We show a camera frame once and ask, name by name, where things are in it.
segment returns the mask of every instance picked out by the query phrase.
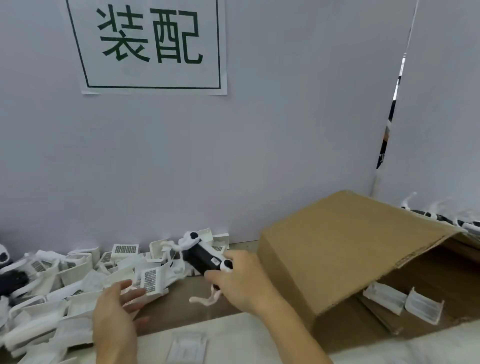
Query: person's left hand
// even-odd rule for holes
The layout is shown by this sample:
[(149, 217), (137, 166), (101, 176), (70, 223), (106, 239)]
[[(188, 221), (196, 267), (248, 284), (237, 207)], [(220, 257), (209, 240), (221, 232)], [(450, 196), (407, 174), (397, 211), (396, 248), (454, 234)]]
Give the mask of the person's left hand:
[(137, 363), (136, 331), (146, 324), (149, 318), (142, 317), (132, 321), (129, 314), (140, 310), (145, 303), (124, 305), (143, 296), (145, 289), (139, 288), (120, 294), (131, 285), (131, 280), (116, 282), (98, 298), (93, 312), (93, 341), (97, 364)]

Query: white label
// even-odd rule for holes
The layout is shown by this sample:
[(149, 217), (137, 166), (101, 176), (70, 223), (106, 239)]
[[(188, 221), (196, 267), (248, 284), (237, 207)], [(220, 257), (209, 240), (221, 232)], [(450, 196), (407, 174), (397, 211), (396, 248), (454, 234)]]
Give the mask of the white label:
[(220, 262), (217, 258), (215, 258), (215, 257), (212, 258), (211, 262), (212, 262), (213, 264), (215, 264), (216, 266), (220, 265), (220, 263), (221, 263), (221, 262)]
[(224, 0), (59, 0), (84, 93), (226, 95)]

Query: black round knob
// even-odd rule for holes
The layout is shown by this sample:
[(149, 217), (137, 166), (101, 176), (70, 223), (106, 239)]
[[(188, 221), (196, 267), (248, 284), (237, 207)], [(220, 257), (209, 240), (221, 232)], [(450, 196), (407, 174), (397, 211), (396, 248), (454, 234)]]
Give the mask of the black round knob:
[(225, 259), (225, 261), (223, 262), (223, 264), (224, 264), (227, 268), (233, 269), (233, 262), (232, 262), (230, 259)]

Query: pile of white plastic parts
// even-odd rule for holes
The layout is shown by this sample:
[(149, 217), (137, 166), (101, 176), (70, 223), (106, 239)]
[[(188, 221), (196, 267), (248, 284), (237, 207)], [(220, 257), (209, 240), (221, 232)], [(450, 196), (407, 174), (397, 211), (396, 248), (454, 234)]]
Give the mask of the pile of white plastic parts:
[[(229, 248), (228, 234), (212, 235), (210, 229), (198, 234), (220, 254)], [(61, 362), (68, 348), (92, 342), (92, 314), (104, 288), (131, 279), (125, 291), (145, 288), (146, 295), (137, 300), (149, 303), (167, 294), (173, 282), (195, 275), (178, 257), (176, 246), (160, 240), (145, 253), (138, 244), (115, 244), (103, 253), (95, 247), (66, 255), (43, 250), (25, 254), (0, 269), (0, 274), (23, 271), (29, 278), (26, 286), (0, 299), (1, 344), (14, 358), (26, 354), (22, 364)]]

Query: hand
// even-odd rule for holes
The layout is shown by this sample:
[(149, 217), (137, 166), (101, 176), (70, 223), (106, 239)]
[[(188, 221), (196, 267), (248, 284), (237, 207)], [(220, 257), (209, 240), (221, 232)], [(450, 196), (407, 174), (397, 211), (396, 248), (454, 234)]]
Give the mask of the hand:
[(205, 272), (205, 279), (219, 286), (232, 305), (258, 316), (263, 308), (268, 309), (277, 300), (282, 300), (264, 272), (257, 254), (230, 250), (224, 256), (233, 261), (233, 270), (209, 270)]
[(136, 364), (137, 333), (147, 323), (148, 317), (135, 321), (130, 313), (140, 310), (145, 303), (126, 303), (141, 297), (145, 289), (136, 289), (120, 295), (132, 285), (131, 280), (116, 282), (105, 289), (96, 303), (93, 312), (93, 341), (96, 347), (97, 364)]

